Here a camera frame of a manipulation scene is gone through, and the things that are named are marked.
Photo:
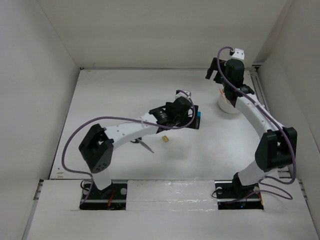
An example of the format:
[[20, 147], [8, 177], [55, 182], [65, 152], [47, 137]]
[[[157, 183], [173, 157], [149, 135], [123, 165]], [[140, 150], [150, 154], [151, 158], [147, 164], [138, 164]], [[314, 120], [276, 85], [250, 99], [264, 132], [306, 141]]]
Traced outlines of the blue cap black highlighter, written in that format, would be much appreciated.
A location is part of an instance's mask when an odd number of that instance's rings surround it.
[[199, 130], [200, 129], [200, 122], [201, 122], [201, 112], [197, 112], [197, 117], [196, 117], [196, 124], [195, 124], [195, 129]]

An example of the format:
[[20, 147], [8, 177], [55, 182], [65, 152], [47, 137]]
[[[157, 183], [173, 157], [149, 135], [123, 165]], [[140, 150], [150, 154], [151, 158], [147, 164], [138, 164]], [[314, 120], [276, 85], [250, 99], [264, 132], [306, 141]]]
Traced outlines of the red pink pen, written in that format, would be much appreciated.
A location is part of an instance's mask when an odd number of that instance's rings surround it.
[[223, 102], [224, 104], [231, 105], [230, 101], [226, 98], [224, 89], [220, 88], [219, 92], [220, 92], [220, 96], [219, 96], [220, 101]]

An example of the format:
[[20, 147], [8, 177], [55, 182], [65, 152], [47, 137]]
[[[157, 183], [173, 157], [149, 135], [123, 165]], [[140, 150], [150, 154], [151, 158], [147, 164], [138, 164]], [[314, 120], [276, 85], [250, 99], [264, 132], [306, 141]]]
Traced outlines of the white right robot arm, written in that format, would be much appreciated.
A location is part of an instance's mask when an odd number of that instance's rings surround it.
[[226, 192], [233, 198], [243, 198], [254, 190], [258, 182], [273, 170], [295, 165], [298, 133], [293, 127], [284, 127], [261, 105], [255, 92], [244, 84], [245, 67], [241, 60], [227, 61], [213, 58], [206, 79], [223, 86], [225, 98], [241, 112], [259, 136], [254, 160], [237, 172]]

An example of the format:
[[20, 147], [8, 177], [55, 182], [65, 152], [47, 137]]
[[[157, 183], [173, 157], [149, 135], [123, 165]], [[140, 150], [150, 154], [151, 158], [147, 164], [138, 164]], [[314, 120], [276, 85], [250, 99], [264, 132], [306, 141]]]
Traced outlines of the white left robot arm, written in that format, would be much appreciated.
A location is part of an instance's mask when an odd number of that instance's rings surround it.
[[114, 150], [147, 135], [188, 128], [197, 114], [191, 98], [180, 96], [173, 102], [150, 110], [138, 119], [126, 119], [125, 123], [107, 128], [100, 124], [91, 126], [78, 149], [93, 175], [95, 194], [103, 199], [111, 194], [112, 180], [108, 167]]

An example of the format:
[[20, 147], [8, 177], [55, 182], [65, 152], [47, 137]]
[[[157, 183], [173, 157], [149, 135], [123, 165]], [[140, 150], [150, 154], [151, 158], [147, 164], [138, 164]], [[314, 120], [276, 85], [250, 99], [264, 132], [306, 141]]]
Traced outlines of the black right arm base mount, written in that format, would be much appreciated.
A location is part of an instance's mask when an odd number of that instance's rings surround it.
[[263, 201], [257, 183], [239, 186], [232, 180], [215, 180], [211, 196], [217, 200], [218, 210], [263, 210]]

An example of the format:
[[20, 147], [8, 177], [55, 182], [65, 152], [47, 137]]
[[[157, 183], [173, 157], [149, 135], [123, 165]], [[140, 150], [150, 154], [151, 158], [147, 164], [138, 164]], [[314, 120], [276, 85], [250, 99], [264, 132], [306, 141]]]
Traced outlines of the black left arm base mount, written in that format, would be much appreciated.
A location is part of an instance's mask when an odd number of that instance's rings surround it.
[[82, 188], [79, 204], [80, 210], [96, 211], [121, 211], [126, 210], [127, 203], [127, 182], [113, 182], [107, 190], [99, 191], [95, 186], [90, 189], [90, 183], [83, 181], [80, 184]]

